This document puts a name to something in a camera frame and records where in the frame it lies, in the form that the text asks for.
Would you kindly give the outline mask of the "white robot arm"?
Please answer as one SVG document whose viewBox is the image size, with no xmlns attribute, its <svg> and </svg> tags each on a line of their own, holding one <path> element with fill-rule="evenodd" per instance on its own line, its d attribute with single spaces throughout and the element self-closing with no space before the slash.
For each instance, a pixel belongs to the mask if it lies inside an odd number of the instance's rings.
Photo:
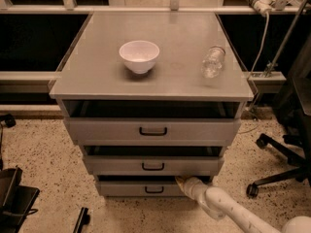
<svg viewBox="0 0 311 233">
<path fill-rule="evenodd" d="M 278 230 L 238 204 L 227 192 L 197 177 L 176 177 L 178 187 L 211 218 L 228 216 L 244 233 L 311 233 L 311 217 L 296 216 Z"/>
</svg>

